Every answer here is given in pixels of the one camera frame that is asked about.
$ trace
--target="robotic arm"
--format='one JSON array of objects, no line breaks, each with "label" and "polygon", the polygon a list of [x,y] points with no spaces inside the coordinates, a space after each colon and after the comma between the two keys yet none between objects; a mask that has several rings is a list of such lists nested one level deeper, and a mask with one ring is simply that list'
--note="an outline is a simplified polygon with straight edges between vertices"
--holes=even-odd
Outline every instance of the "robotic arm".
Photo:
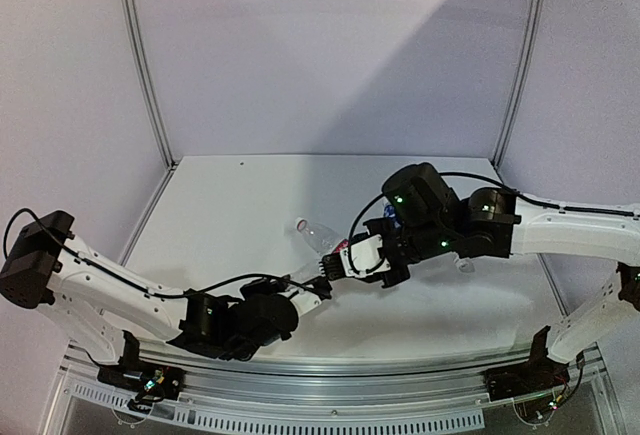
[{"label": "robotic arm", "polygon": [[[398,223],[364,223],[366,233],[323,258],[317,276],[245,275],[202,290],[159,286],[92,250],[71,232],[73,218],[54,212],[23,228],[0,271],[0,293],[37,309],[62,326],[99,365],[98,379],[138,392],[133,408],[176,399],[183,372],[139,359],[139,342],[93,308],[131,320],[155,337],[209,358],[248,360],[261,347],[287,340],[299,317],[331,298],[332,283],[347,277],[383,288],[410,277],[408,266],[456,252],[460,257],[565,253],[609,258],[618,271],[575,312],[534,337],[527,362],[486,372],[493,400],[568,380],[568,364],[589,344],[638,316],[640,205],[592,207],[525,196],[507,187],[481,188],[460,200],[429,164],[410,165],[382,187]],[[243,279],[242,298],[210,290]]]}]

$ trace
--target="white wall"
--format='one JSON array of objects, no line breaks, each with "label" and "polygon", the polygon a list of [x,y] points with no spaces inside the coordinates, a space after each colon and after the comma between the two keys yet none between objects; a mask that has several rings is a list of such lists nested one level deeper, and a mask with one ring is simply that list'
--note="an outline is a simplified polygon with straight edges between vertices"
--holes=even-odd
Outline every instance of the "white wall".
[{"label": "white wall", "polygon": [[488,157],[529,0],[137,0],[177,155]]},{"label": "white wall", "polygon": [[[0,59],[0,226],[64,209],[117,258],[163,172],[120,0],[0,0]],[[37,432],[66,343],[0,298],[1,433]]]},{"label": "white wall", "polygon": [[[640,201],[639,87],[640,0],[544,0],[506,180],[562,200]],[[614,269],[550,260],[571,308]],[[640,433],[640,320],[600,345],[629,433]]]}]

